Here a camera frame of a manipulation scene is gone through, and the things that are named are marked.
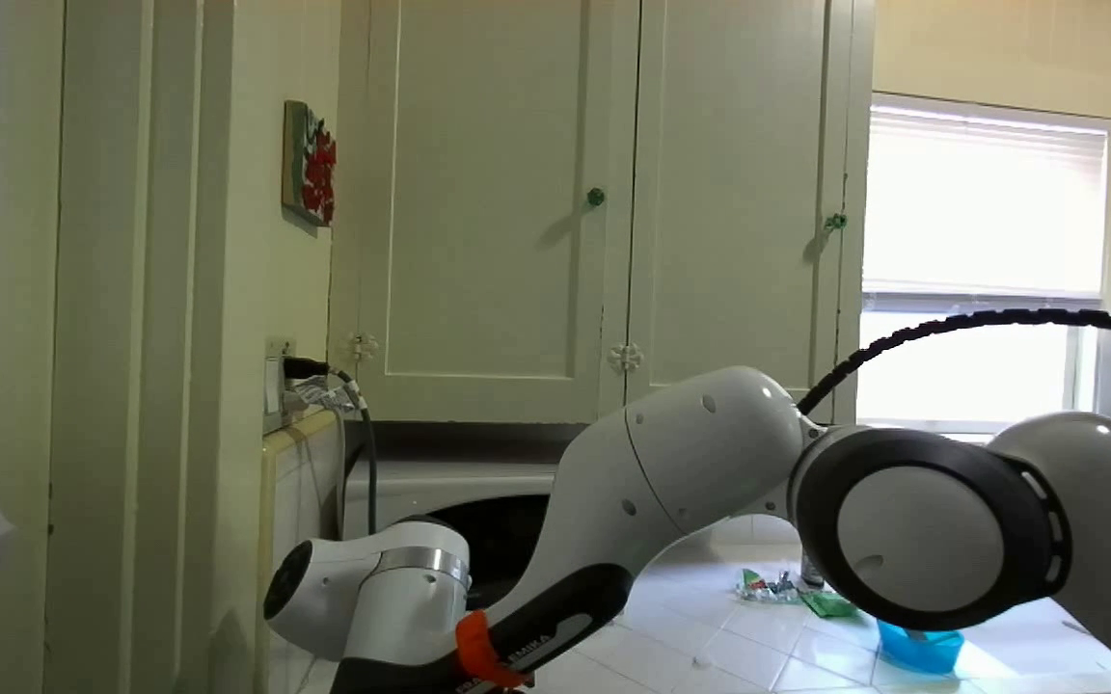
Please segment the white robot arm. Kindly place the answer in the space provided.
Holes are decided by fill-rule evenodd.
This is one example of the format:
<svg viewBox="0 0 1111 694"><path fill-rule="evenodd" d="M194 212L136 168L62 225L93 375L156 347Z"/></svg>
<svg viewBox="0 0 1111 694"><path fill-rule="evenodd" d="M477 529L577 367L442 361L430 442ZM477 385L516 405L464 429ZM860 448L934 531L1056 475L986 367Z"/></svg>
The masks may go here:
<svg viewBox="0 0 1111 694"><path fill-rule="evenodd" d="M756 367L583 429L496 600L468 600L464 531L401 520L297 542L262 617L361 694L516 694L610 624L646 564L740 513L785 520L813 578L885 624L973 627L1049 596L1111 647L1111 415L1028 415L986 442L826 429Z"/></svg>

